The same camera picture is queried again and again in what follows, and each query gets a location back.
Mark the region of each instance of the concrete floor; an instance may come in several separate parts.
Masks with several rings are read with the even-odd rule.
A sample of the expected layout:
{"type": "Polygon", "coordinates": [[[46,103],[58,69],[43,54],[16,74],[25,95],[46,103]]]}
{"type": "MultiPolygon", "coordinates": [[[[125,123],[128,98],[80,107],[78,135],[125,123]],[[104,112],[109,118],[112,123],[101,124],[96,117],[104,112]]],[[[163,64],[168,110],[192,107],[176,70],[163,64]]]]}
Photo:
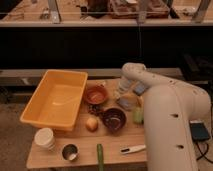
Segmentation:
{"type": "MultiPolygon", "coordinates": [[[[26,160],[36,128],[19,121],[25,105],[26,103],[0,104],[0,171],[27,170],[26,160]]],[[[209,129],[210,116],[206,116],[204,121],[209,129]]],[[[213,160],[213,140],[208,143],[210,151],[207,156],[213,160]]],[[[213,164],[204,159],[198,161],[198,166],[200,171],[213,170],[213,164]]]]}

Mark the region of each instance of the red bowl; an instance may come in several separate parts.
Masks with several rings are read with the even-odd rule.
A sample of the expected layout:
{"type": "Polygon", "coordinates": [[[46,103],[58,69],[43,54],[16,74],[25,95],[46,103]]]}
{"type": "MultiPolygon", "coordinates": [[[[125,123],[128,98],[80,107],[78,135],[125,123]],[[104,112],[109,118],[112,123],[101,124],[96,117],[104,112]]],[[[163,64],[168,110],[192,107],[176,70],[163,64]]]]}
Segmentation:
{"type": "Polygon", "coordinates": [[[126,123],[125,113],[118,108],[107,109],[102,115],[103,124],[112,133],[120,130],[126,123]]]}
{"type": "Polygon", "coordinates": [[[104,103],[108,99],[108,93],[103,86],[91,86],[84,92],[84,100],[93,105],[104,103]]]}

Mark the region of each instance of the bowl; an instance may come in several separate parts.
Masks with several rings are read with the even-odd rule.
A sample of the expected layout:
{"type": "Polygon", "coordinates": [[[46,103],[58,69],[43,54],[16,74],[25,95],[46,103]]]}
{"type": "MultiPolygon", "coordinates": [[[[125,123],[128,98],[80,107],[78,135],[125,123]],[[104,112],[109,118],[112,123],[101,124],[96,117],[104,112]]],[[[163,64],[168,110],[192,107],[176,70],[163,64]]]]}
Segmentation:
{"type": "Polygon", "coordinates": [[[92,105],[104,103],[108,98],[106,88],[103,86],[95,85],[86,88],[83,96],[84,100],[92,105]]]}
{"type": "Polygon", "coordinates": [[[125,113],[118,108],[109,108],[102,115],[102,122],[112,133],[120,130],[126,123],[125,113]]]}

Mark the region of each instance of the dark bowl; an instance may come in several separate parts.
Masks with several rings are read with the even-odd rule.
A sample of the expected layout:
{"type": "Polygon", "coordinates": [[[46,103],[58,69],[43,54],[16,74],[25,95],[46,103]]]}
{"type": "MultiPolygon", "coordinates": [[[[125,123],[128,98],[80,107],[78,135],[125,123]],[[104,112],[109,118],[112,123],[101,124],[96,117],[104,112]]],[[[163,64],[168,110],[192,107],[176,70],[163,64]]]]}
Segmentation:
{"type": "Polygon", "coordinates": [[[103,113],[102,121],[110,132],[115,133],[125,125],[126,115],[121,109],[110,108],[103,113]]]}

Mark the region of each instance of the plastic tray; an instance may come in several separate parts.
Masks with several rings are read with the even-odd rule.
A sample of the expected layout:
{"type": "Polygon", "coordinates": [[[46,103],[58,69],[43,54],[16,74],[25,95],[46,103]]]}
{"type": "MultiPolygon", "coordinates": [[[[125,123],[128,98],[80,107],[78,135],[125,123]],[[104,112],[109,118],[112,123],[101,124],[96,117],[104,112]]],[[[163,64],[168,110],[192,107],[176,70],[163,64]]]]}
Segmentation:
{"type": "Polygon", "coordinates": [[[21,122],[71,131],[87,77],[85,72],[48,70],[25,107],[21,122]]]}

